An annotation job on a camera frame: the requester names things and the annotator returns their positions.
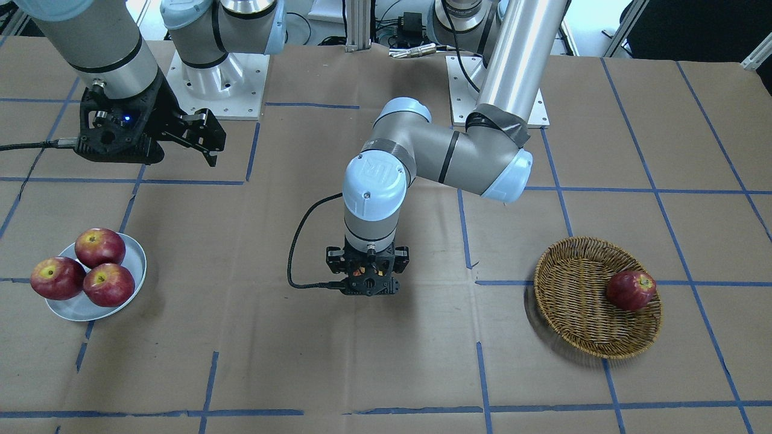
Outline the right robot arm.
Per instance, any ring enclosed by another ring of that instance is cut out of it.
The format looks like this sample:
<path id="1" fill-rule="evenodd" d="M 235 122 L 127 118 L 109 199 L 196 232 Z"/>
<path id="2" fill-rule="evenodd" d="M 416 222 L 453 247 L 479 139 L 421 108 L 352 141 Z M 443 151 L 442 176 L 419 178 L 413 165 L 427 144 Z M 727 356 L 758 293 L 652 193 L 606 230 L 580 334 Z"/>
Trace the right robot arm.
<path id="1" fill-rule="evenodd" d="M 226 132 L 207 107 L 184 108 L 124 1 L 17 1 L 85 84 L 79 134 L 4 145 L 3 151 L 66 149 L 91 162 L 157 164 L 163 141 L 216 165 Z M 205 101 L 243 85 L 236 53 L 270 55 L 285 43 L 282 1 L 163 1 L 191 93 Z"/>

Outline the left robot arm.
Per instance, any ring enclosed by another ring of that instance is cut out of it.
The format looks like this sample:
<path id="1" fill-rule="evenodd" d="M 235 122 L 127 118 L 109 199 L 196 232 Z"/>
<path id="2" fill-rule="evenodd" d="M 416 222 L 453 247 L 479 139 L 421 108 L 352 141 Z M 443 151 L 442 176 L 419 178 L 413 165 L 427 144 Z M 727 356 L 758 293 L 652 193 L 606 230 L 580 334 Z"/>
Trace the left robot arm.
<path id="1" fill-rule="evenodd" d="M 540 82 L 568 1 L 435 1 L 428 32 L 449 44 L 451 127 L 434 124 L 425 105 L 397 97 L 384 105 L 369 139 L 350 160 L 339 197 L 344 245 L 326 249 L 345 295 L 392 295 L 409 263 L 395 245 L 400 209 L 416 178 L 512 203 L 533 165 L 525 148 Z"/>

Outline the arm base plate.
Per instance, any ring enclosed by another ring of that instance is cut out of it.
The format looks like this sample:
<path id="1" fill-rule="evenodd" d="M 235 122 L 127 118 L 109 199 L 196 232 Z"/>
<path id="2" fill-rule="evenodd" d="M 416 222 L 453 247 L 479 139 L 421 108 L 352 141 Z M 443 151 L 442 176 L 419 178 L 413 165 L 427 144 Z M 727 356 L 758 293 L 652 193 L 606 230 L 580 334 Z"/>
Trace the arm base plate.
<path id="1" fill-rule="evenodd" d="M 199 69 L 176 53 L 166 80 L 188 113 L 209 109 L 218 120 L 258 121 L 270 60 L 270 55 L 230 53 L 222 63 Z"/>
<path id="2" fill-rule="evenodd" d="M 486 69 L 482 58 L 472 55 L 448 55 L 446 70 L 453 127 L 463 127 L 472 110 L 479 104 L 479 93 L 474 91 L 464 77 L 464 71 L 485 91 L 483 104 L 497 106 L 501 110 L 513 109 L 516 115 L 527 119 L 530 129 L 551 126 L 541 88 L 534 86 L 533 80 L 525 81 L 527 87 L 523 87 L 513 78 L 497 77 L 493 85 L 485 85 Z"/>

